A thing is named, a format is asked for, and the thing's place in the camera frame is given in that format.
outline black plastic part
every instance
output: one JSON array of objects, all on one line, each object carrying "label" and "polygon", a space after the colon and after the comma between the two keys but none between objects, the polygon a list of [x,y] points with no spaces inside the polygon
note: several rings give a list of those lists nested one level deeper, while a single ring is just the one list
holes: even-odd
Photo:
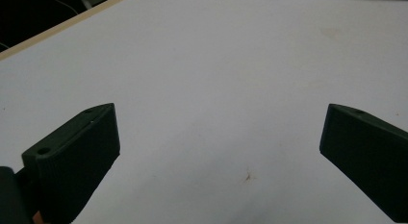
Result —
[{"label": "black plastic part", "polygon": [[44,221],[71,223],[118,156],[114,104],[80,112],[25,151],[26,177],[37,189]]},{"label": "black plastic part", "polygon": [[394,222],[408,222],[408,133],[366,112],[331,104],[320,152]]},{"label": "black plastic part", "polygon": [[0,224],[31,224],[13,170],[0,166]]}]

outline white tabletop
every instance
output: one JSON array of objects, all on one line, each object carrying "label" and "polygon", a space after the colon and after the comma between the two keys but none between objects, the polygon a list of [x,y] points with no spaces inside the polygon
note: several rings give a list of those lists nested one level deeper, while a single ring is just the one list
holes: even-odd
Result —
[{"label": "white tabletop", "polygon": [[125,0],[0,62],[1,164],[114,102],[74,223],[393,223],[319,140],[329,103],[408,130],[407,4]]}]

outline small stain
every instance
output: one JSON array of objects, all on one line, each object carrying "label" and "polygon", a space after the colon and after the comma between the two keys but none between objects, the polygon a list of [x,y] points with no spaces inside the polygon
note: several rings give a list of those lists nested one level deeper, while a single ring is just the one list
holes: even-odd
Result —
[{"label": "small stain", "polygon": [[249,182],[249,181],[251,181],[251,180],[253,180],[253,179],[256,179],[254,176],[253,176],[253,174],[249,171],[249,167],[246,169],[246,178],[245,178],[245,183],[247,183],[247,182]]},{"label": "small stain", "polygon": [[251,180],[251,174],[249,172],[247,172],[248,176],[246,177],[245,181],[248,182],[249,180]]},{"label": "small stain", "polygon": [[339,28],[320,28],[320,33],[332,40],[336,40],[341,32],[342,30]]}]

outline white table surface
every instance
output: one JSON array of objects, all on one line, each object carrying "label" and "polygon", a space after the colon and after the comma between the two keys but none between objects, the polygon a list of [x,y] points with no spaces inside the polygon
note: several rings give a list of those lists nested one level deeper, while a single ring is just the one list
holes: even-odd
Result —
[{"label": "white table surface", "polygon": [[396,0],[125,0],[0,62],[1,164],[18,170],[114,102],[121,156],[74,223],[393,223],[319,140],[329,103],[408,130],[407,14]]}]

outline screw hole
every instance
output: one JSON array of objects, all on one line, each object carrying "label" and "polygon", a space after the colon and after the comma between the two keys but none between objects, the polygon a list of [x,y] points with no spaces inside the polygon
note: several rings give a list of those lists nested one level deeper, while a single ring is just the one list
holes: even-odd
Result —
[{"label": "screw hole", "polygon": [[37,151],[37,153],[38,153],[39,155],[44,155],[44,154],[46,154],[46,153],[48,153],[48,152],[50,152],[50,151],[51,151],[50,148],[42,148],[42,149],[39,149],[39,150]]}]

